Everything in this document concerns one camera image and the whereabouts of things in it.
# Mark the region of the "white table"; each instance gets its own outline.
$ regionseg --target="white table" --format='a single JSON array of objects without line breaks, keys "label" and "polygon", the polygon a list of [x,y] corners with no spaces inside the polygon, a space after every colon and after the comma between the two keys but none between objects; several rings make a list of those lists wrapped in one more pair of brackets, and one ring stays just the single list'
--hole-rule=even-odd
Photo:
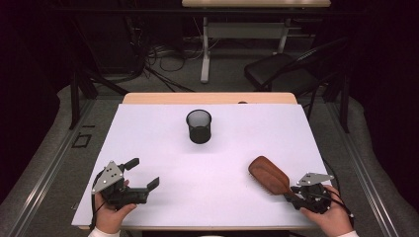
[{"label": "white table", "polygon": [[[183,95],[195,104],[181,105]],[[262,104],[236,104],[240,101]],[[186,115],[195,109],[212,116],[212,137],[206,144],[189,139]],[[247,168],[259,155],[288,174],[292,185],[306,172],[326,174],[302,107],[290,93],[128,94],[72,225],[88,228],[92,183],[103,167],[111,160],[119,165],[138,157],[139,165],[125,172],[129,185],[142,188],[160,177],[160,186],[150,193],[147,204],[124,220],[123,228],[314,228],[284,197],[270,196],[252,179]]]},{"label": "white table", "polygon": [[[183,0],[192,8],[327,8],[330,0]],[[209,38],[222,39],[280,39],[278,52],[284,51],[290,19],[282,23],[209,23],[204,17],[204,59],[201,82],[210,79]]]}]

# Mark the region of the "chair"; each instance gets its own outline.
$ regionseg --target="chair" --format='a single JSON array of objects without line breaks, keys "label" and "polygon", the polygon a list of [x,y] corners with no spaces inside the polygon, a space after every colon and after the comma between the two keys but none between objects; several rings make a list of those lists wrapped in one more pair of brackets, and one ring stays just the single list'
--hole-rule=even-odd
[{"label": "chair", "polygon": [[296,98],[311,92],[310,103],[304,106],[309,106],[306,115],[309,119],[317,89],[339,73],[337,70],[324,73],[322,66],[342,51],[347,42],[347,38],[334,40],[305,52],[297,59],[278,53],[246,65],[244,74],[255,91],[271,92],[275,84],[276,91],[291,92]]}]

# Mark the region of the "wrist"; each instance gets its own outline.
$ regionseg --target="wrist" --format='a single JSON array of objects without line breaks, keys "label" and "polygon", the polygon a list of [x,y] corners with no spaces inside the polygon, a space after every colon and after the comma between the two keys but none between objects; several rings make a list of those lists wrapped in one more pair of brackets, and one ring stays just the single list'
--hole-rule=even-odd
[{"label": "wrist", "polygon": [[339,235],[337,237],[358,237],[357,231],[353,230],[343,235]]},{"label": "wrist", "polygon": [[109,234],[98,229],[98,227],[95,227],[95,229],[90,233],[89,237],[120,237],[120,233],[121,230],[119,230],[117,233]]}]

